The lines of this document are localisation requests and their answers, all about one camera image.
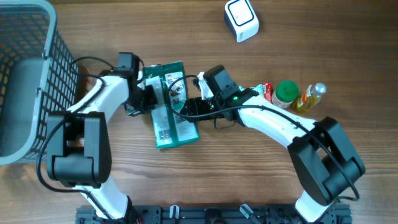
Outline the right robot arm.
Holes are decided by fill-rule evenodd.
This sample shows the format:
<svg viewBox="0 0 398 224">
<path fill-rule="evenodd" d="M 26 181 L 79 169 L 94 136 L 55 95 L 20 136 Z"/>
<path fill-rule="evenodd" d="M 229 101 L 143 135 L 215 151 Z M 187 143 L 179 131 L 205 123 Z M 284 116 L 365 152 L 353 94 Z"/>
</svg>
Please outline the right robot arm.
<svg viewBox="0 0 398 224">
<path fill-rule="evenodd" d="M 294 203 L 304 223 L 319 222 L 340 200 L 359 200 L 354 183 L 365 174 L 359 154 L 337 120 L 303 118 L 240 89 L 222 65 L 193 76 L 201 91 L 177 115 L 195 123 L 225 118 L 256 129 L 285 147 L 304 189 Z"/>
</svg>

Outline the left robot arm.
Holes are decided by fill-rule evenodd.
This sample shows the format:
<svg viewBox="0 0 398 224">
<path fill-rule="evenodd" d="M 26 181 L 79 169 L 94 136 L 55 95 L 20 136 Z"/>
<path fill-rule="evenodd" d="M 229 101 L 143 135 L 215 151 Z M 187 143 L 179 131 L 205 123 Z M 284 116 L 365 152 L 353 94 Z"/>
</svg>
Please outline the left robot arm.
<svg viewBox="0 0 398 224">
<path fill-rule="evenodd" d="M 112 157 L 107 123 L 123 106 L 128 116 L 148 114 L 157 104 L 154 87 L 146 85 L 144 62 L 120 52 L 118 62 L 96 76 L 96 85 L 78 103 L 49 114 L 49 133 L 40 156 L 47 156 L 47 175 L 62 188 L 48 184 L 37 159 L 37 177 L 53 192 L 79 193 L 91 203 L 100 223 L 141 223 L 129 196 L 110 176 Z"/>
</svg>

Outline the green lid white jar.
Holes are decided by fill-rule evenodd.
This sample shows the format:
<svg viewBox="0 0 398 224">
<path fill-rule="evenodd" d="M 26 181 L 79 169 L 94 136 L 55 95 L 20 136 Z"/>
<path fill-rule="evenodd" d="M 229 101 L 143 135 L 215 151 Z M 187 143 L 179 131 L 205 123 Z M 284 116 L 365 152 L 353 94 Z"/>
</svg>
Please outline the green lid white jar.
<svg viewBox="0 0 398 224">
<path fill-rule="evenodd" d="M 284 80 L 272 93 L 272 104 L 279 108 L 288 108 L 298 97 L 299 87 L 292 80 Z"/>
</svg>

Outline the yellow oil bottle silver cap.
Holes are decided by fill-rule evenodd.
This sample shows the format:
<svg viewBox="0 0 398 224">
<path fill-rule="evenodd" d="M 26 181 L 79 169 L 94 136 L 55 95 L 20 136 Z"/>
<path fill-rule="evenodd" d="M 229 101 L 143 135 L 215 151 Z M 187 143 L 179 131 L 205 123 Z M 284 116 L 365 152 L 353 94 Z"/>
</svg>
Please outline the yellow oil bottle silver cap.
<svg viewBox="0 0 398 224">
<path fill-rule="evenodd" d="M 294 111 L 298 114 L 307 114 L 316 104 L 319 103 L 325 93 L 326 85 L 324 83 L 309 85 L 303 94 L 294 101 Z"/>
</svg>

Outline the mint green wipes packet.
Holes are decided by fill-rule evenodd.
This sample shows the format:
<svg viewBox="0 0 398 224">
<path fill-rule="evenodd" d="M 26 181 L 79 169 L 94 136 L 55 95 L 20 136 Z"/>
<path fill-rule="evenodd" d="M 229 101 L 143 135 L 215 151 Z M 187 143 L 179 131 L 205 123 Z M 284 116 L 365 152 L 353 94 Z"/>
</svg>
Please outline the mint green wipes packet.
<svg viewBox="0 0 398 224">
<path fill-rule="evenodd" d="M 264 89 L 262 84 L 258 84 L 257 86 L 251 87 L 251 89 L 258 92 L 260 95 L 264 95 Z"/>
</svg>

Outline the red sachet stick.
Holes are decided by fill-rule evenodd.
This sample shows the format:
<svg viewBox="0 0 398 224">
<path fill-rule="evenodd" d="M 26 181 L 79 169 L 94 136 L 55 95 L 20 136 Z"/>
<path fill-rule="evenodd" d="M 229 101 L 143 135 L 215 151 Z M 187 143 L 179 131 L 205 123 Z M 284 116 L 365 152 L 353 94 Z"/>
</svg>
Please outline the red sachet stick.
<svg viewBox="0 0 398 224">
<path fill-rule="evenodd" d="M 272 102 L 272 90 L 273 90 L 272 83 L 263 83 L 262 88 L 263 88 L 263 92 L 264 92 L 264 98 L 268 102 L 271 103 Z"/>
</svg>

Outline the green white gloves packet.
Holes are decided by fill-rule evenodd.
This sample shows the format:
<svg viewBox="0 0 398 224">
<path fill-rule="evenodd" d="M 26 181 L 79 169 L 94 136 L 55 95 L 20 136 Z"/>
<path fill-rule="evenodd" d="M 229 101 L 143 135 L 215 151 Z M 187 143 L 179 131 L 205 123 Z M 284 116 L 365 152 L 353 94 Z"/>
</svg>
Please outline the green white gloves packet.
<svg viewBox="0 0 398 224">
<path fill-rule="evenodd" d="M 150 112 L 157 149 L 178 147 L 200 139 L 195 123 L 173 113 L 179 112 L 187 100 L 183 62 L 151 65 L 144 68 L 146 85 L 155 88 L 158 103 Z"/>
</svg>

